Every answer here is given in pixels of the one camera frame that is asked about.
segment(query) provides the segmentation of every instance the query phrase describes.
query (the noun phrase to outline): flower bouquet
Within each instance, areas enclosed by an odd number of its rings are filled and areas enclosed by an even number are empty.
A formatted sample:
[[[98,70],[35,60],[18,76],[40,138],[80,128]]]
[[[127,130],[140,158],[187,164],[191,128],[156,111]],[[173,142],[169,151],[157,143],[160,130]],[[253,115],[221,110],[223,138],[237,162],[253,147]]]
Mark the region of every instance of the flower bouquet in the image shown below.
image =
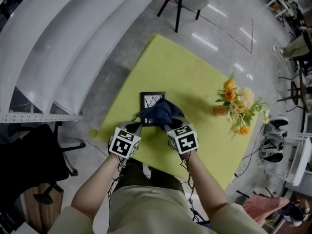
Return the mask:
[[[237,88],[234,77],[233,71],[223,84],[223,89],[218,90],[219,99],[216,102],[223,102],[226,118],[232,125],[231,132],[234,135],[247,135],[256,112],[263,113],[263,122],[269,123],[269,105],[262,99],[254,101],[254,93],[250,88]]]

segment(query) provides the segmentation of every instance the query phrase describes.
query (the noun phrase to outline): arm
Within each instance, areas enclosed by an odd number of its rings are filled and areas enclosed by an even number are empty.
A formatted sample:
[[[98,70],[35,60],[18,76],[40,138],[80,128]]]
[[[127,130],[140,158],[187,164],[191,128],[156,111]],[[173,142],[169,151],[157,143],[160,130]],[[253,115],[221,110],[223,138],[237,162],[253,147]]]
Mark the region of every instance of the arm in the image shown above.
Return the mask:
[[[196,152],[190,154],[188,170],[192,176],[200,203],[208,218],[212,219],[221,208],[229,204],[225,192]]]
[[[109,190],[118,165],[116,156],[109,155],[74,196],[71,206],[85,214],[92,222]]]

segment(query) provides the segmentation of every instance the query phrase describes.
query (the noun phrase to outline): sleeve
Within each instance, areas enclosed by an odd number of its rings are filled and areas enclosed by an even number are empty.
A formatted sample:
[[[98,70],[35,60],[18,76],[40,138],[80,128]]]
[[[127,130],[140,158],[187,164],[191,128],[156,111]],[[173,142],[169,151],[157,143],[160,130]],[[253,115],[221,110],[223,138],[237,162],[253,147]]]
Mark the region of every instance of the sleeve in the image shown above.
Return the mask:
[[[73,207],[65,207],[48,234],[93,234],[91,220]]]
[[[211,219],[211,227],[218,234],[267,234],[238,204],[220,209]]]

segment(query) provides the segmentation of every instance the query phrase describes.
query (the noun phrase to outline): picture frame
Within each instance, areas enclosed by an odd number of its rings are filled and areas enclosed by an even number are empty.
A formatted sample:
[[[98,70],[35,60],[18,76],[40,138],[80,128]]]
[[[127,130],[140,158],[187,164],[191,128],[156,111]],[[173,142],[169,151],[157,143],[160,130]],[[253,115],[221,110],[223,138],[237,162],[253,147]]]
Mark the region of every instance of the picture frame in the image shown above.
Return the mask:
[[[166,92],[141,92],[141,110],[149,107],[153,107],[156,102],[161,98],[166,98]],[[144,127],[156,126],[152,119],[141,119],[141,123]]]

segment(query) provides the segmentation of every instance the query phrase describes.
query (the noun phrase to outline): orange flower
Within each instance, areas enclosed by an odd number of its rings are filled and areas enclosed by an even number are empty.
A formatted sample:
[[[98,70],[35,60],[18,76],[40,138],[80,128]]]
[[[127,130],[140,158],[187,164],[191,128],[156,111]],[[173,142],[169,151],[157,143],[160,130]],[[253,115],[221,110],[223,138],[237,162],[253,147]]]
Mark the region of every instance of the orange flower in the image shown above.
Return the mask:
[[[223,83],[223,88],[225,90],[233,89],[235,88],[236,84],[233,79],[228,79],[225,83]]]
[[[247,135],[249,134],[249,127],[244,125],[239,129],[239,134],[240,135]]]
[[[232,101],[236,98],[236,92],[234,89],[229,89],[225,92],[225,98],[227,101]]]

